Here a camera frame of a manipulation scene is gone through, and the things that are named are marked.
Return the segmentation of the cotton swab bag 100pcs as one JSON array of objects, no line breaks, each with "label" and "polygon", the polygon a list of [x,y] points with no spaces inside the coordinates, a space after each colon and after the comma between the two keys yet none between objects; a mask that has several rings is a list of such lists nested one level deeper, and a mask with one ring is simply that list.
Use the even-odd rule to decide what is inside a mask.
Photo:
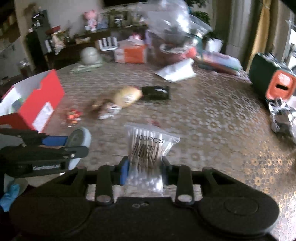
[{"label": "cotton swab bag 100pcs", "polygon": [[125,184],[142,190],[163,193],[162,160],[180,137],[158,126],[127,123],[128,175]]}]

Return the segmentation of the grey-blue correction tape dispenser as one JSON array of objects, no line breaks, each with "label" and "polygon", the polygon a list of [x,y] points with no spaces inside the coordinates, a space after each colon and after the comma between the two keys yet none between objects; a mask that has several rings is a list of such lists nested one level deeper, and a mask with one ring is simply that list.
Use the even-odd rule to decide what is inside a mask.
[{"label": "grey-blue correction tape dispenser", "polygon": [[[66,141],[65,147],[79,147],[86,146],[90,147],[91,144],[91,133],[85,127],[75,129]],[[81,158],[71,158],[69,161],[69,170],[74,169],[80,162]]]}]

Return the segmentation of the red dragon keychain figure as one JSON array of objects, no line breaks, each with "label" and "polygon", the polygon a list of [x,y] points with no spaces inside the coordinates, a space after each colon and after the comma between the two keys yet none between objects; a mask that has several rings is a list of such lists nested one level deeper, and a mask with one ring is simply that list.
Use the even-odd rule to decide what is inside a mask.
[{"label": "red dragon keychain figure", "polygon": [[66,115],[65,119],[62,121],[62,124],[67,127],[74,127],[79,124],[81,121],[82,112],[76,109],[70,109]]}]

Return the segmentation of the white tiger figurine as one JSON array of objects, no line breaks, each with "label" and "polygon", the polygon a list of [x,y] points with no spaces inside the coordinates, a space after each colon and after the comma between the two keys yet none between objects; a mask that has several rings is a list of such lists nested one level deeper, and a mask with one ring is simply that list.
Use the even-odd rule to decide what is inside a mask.
[{"label": "white tiger figurine", "polygon": [[105,120],[107,118],[111,118],[118,114],[121,111],[121,107],[112,103],[106,102],[100,106],[98,110],[98,119]]}]

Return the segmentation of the tan cat plush toy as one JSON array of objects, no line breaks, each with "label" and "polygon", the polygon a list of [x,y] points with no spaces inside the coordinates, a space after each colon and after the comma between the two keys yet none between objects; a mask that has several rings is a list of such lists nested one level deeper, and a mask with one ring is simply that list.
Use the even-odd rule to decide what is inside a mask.
[{"label": "tan cat plush toy", "polygon": [[117,91],[112,97],[112,101],[121,108],[126,108],[142,97],[142,90],[134,86],[126,86]]}]

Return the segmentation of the black snack packet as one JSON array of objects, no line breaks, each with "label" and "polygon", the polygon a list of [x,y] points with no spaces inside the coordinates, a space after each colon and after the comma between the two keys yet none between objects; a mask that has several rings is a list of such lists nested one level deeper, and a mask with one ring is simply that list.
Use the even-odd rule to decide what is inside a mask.
[{"label": "black snack packet", "polygon": [[168,86],[145,86],[142,87],[141,100],[169,100],[170,88]]}]

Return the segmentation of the red cardboard box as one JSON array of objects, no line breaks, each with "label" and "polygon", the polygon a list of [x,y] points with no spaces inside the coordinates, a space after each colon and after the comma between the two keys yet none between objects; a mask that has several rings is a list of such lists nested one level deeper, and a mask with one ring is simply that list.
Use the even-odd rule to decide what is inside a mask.
[{"label": "red cardboard box", "polygon": [[64,95],[56,70],[14,84],[1,100],[1,128],[43,132]]}]

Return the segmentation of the green folded cloth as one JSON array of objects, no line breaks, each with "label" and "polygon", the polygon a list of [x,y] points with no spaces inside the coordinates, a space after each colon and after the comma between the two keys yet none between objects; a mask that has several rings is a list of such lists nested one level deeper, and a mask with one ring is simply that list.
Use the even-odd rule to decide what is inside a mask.
[{"label": "green folded cloth", "polygon": [[84,72],[90,72],[93,69],[99,68],[103,65],[103,62],[95,62],[94,64],[90,65],[84,65],[82,63],[77,63],[75,66],[70,70],[70,74],[76,74],[76,73],[84,73]]}]

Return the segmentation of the dark wooden sideboard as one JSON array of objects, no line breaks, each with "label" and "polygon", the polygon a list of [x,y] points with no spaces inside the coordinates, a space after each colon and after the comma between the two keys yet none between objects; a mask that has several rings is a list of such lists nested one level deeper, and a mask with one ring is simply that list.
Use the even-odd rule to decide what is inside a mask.
[{"label": "dark wooden sideboard", "polygon": [[62,50],[56,54],[55,51],[46,53],[45,44],[41,43],[37,33],[31,32],[26,35],[25,42],[32,61],[37,72],[44,72],[49,69],[61,69],[68,65],[77,63],[80,60],[80,52],[86,47],[98,47],[98,41],[103,38],[116,37],[118,41],[128,39],[133,33],[138,33],[144,38],[144,26],[131,26],[127,28],[110,28],[99,30],[95,33],[84,34],[77,36],[76,40],[81,38],[90,38],[88,43],[76,44],[76,40],[71,40]]}]

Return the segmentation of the pale green round pot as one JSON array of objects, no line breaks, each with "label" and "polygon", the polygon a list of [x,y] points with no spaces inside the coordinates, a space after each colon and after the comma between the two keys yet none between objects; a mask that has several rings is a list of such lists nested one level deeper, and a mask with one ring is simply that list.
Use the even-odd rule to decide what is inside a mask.
[{"label": "pale green round pot", "polygon": [[80,52],[80,60],[84,65],[93,65],[102,61],[102,58],[95,47],[86,47]]}]

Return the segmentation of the crumpled silver wrappers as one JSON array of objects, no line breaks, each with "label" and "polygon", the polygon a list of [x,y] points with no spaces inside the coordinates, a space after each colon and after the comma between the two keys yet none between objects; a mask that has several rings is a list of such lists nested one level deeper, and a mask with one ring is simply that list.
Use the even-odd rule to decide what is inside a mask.
[{"label": "crumpled silver wrappers", "polygon": [[271,129],[274,133],[284,133],[295,143],[295,108],[289,106],[282,98],[268,103]]}]

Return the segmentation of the stack of coloured folders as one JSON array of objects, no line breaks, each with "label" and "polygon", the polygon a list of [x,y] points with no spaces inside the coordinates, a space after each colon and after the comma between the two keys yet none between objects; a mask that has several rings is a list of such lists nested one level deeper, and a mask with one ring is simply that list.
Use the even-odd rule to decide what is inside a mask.
[{"label": "stack of coloured folders", "polygon": [[238,59],[219,52],[203,51],[197,54],[195,61],[200,68],[225,73],[230,75],[239,75],[242,66]]}]

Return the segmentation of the white router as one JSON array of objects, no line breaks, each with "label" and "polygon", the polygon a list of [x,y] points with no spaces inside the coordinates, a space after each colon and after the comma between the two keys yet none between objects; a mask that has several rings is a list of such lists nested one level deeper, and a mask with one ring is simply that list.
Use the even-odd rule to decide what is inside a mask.
[{"label": "white router", "polygon": [[106,51],[114,51],[118,48],[118,42],[116,37],[107,37],[99,39],[98,46],[100,51],[106,52]]}]

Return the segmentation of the brown fruit bowl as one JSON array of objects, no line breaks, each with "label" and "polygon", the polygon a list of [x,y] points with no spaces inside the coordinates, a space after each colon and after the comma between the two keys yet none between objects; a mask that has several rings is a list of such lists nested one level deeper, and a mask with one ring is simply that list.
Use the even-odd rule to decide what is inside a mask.
[{"label": "brown fruit bowl", "polygon": [[155,48],[154,58],[162,66],[175,64],[185,59],[196,57],[195,46],[175,47],[172,44],[161,44]]}]

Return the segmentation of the orange tissue box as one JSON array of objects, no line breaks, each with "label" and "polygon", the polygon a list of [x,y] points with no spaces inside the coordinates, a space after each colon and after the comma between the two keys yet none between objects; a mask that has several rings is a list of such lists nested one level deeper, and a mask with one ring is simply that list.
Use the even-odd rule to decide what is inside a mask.
[{"label": "orange tissue box", "polygon": [[119,41],[114,60],[116,63],[144,64],[147,62],[147,45],[137,39]]}]

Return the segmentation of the green retro radio organizer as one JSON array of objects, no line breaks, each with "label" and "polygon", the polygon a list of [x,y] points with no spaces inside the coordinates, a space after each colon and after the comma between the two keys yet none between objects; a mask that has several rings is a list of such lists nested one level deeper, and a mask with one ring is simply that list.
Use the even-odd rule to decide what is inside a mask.
[{"label": "green retro radio organizer", "polygon": [[267,100],[289,100],[295,92],[295,73],[273,56],[256,53],[248,77],[260,96]]}]

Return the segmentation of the pink pig plush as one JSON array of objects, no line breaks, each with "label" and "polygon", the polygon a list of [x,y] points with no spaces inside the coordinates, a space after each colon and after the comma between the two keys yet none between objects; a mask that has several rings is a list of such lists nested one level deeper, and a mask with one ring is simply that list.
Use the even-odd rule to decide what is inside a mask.
[{"label": "pink pig plush", "polygon": [[86,24],[85,24],[85,30],[90,32],[96,31],[97,26],[97,12],[95,10],[86,11],[83,14]]}]

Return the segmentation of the yellow curtain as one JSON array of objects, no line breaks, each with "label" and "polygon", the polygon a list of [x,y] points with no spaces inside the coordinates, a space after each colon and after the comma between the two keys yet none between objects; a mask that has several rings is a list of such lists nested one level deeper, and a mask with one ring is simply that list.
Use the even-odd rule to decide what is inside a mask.
[{"label": "yellow curtain", "polygon": [[244,70],[249,72],[256,53],[267,53],[273,48],[278,23],[278,1],[255,1],[248,48],[244,60]]}]

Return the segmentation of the large clear plastic bag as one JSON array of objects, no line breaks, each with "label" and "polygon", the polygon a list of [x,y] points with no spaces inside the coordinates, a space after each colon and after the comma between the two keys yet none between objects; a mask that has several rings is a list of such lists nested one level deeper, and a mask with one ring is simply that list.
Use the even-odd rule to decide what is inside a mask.
[{"label": "large clear plastic bag", "polygon": [[194,37],[202,39],[212,31],[208,24],[190,14],[185,1],[147,1],[137,5],[137,13],[150,32],[174,45]]}]

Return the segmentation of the picture frame with plant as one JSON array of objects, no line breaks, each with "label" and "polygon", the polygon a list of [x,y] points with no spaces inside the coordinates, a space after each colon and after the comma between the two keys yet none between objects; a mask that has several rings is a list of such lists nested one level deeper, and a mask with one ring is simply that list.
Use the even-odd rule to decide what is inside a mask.
[{"label": "picture frame with plant", "polygon": [[104,13],[109,28],[123,28],[128,24],[128,11],[110,9]]}]

